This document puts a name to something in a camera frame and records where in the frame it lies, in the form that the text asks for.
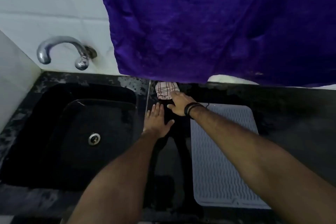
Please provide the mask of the black sink basin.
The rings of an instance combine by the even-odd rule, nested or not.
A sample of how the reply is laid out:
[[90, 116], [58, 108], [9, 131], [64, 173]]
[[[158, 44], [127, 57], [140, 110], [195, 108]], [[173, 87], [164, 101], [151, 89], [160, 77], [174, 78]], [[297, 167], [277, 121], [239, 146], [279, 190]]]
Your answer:
[[[5, 157], [5, 184], [83, 191], [133, 141], [136, 94], [120, 86], [51, 87], [35, 105]], [[90, 146], [92, 133], [101, 136]]]

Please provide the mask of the grey ribbed drying mat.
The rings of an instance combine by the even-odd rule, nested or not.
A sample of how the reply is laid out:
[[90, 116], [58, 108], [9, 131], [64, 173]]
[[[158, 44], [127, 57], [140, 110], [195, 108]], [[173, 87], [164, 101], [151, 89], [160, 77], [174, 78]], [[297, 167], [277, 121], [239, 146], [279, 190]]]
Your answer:
[[195, 120], [190, 120], [195, 201], [204, 207], [271, 209], [240, 177]]

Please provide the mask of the person's left forearm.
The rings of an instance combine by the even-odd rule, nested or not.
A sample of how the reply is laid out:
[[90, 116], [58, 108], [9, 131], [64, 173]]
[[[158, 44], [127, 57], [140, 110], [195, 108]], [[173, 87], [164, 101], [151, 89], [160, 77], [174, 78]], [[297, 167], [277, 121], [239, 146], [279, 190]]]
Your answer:
[[141, 217], [153, 148], [168, 129], [146, 129], [105, 166], [83, 192], [67, 224], [137, 224]]

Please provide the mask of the metal sink drain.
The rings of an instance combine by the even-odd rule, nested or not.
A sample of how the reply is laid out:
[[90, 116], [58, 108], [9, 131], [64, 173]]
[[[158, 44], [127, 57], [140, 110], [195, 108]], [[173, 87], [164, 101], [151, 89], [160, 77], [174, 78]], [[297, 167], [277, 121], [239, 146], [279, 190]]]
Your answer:
[[88, 138], [88, 144], [90, 146], [95, 146], [99, 144], [100, 140], [101, 140], [101, 136], [98, 133], [92, 133]]

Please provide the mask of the black wristband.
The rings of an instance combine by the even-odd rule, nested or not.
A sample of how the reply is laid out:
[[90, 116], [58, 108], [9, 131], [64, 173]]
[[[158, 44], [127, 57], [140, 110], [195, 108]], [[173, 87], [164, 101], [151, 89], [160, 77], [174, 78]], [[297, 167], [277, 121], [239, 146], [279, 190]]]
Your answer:
[[203, 106], [201, 103], [198, 103], [198, 102], [192, 102], [192, 103], [189, 103], [185, 106], [184, 108], [184, 115], [188, 118], [190, 118], [191, 120], [194, 120], [194, 118], [190, 115], [191, 113], [191, 110], [196, 108], [196, 107], [202, 107], [202, 108], [205, 108], [205, 106]]

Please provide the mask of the person's left hand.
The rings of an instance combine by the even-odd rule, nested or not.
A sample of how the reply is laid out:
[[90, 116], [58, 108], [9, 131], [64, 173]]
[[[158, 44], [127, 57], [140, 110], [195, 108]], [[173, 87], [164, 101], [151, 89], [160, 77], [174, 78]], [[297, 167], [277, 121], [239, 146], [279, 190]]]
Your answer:
[[163, 104], [159, 103], [159, 116], [157, 117], [153, 117], [153, 106], [148, 111], [150, 111], [150, 118], [147, 124], [145, 124], [144, 120], [143, 133], [150, 134], [156, 139], [165, 137], [170, 130], [165, 129], [167, 123], [165, 123]]

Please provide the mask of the checked white cloth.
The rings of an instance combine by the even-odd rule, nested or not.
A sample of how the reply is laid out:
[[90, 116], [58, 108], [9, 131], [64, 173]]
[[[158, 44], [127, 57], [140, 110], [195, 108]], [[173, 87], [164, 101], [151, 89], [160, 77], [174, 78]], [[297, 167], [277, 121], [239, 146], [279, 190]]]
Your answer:
[[176, 82], [157, 82], [155, 85], [155, 92], [159, 100], [171, 100], [171, 92], [174, 91], [180, 91]]

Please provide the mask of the person's right hand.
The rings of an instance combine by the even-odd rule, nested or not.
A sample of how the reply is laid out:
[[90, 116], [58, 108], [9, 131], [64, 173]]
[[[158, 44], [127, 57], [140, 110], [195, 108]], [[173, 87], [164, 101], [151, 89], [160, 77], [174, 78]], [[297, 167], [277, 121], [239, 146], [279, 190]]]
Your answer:
[[185, 106], [189, 103], [196, 102], [193, 98], [187, 96], [182, 92], [176, 92], [176, 91], [171, 92], [171, 97], [173, 100], [173, 104], [179, 108], [179, 111], [172, 111], [172, 112], [178, 116], [185, 116], [184, 115]]

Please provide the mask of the person's right forearm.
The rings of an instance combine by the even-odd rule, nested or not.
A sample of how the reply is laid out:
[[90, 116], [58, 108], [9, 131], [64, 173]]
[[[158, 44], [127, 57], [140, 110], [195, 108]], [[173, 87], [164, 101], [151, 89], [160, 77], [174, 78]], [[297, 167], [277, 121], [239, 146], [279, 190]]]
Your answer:
[[286, 150], [205, 107], [192, 107], [189, 115], [283, 220], [336, 224], [336, 188]]

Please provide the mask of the purple hanging cloth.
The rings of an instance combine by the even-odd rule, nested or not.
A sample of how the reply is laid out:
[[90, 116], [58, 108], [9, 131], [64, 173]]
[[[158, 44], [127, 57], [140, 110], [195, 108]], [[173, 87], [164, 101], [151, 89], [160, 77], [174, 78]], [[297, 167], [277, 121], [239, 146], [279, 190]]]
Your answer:
[[121, 74], [336, 84], [336, 0], [103, 0]]

